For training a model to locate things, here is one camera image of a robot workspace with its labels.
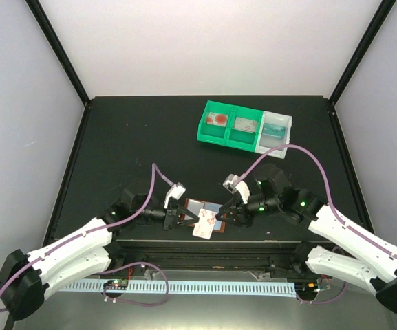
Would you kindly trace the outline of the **brown leather card holder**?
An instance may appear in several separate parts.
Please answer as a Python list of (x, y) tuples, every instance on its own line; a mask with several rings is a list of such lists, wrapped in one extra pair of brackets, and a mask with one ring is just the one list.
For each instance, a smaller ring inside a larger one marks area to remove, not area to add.
[(210, 215), (216, 215), (219, 212), (220, 204), (208, 201), (200, 201), (196, 199), (187, 199), (185, 208), (199, 217), (200, 221), (207, 221), (208, 224), (213, 222), (213, 231), (216, 233), (223, 233), (225, 231), (225, 223), (220, 220), (210, 220)]

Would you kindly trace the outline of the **white card red flowers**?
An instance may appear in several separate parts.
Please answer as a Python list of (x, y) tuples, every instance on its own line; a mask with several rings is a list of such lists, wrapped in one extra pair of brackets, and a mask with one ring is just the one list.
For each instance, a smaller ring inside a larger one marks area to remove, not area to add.
[(198, 212), (199, 221), (195, 224), (192, 235), (209, 240), (215, 226), (216, 214), (216, 212), (201, 208)]

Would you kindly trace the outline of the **pink white numbered card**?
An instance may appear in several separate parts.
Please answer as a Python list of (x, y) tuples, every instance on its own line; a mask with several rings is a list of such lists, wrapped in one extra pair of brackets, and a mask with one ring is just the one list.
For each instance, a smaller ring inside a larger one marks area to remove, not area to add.
[(236, 117), (233, 128), (238, 131), (255, 133), (257, 130), (257, 121), (248, 118)]

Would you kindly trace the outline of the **teal VIP card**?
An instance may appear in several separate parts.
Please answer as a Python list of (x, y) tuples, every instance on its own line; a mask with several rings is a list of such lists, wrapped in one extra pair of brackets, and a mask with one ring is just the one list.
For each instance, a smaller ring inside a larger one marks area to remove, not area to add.
[(262, 129), (262, 134), (263, 135), (268, 135), (272, 136), (274, 138), (284, 138), (286, 134), (286, 128), (284, 126), (276, 125), (276, 124), (271, 124), (271, 123), (264, 123), (263, 129)]

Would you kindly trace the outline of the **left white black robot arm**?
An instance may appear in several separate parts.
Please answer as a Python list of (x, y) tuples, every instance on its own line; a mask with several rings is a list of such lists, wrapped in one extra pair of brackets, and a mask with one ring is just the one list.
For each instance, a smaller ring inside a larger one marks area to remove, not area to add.
[(169, 225), (186, 189), (181, 183), (168, 185), (164, 202), (155, 208), (155, 182), (136, 179), (121, 198), (69, 235), (38, 250), (9, 253), (0, 269), (0, 312), (22, 320), (75, 281), (92, 274), (121, 273), (126, 258), (114, 243), (115, 232), (139, 216), (159, 218)]

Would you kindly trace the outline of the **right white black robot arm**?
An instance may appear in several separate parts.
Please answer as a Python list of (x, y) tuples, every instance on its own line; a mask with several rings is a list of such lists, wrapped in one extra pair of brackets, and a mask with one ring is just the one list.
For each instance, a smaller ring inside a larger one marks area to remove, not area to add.
[(397, 314), (397, 246), (357, 225), (311, 191), (295, 188), (273, 164), (257, 168), (254, 178), (260, 189), (256, 195), (241, 177), (230, 174), (225, 179), (223, 186), (233, 197), (220, 207), (217, 219), (250, 227), (259, 215), (280, 215), (288, 223), (306, 227), (346, 253), (302, 243), (290, 261), (295, 275), (338, 278), (373, 294)]

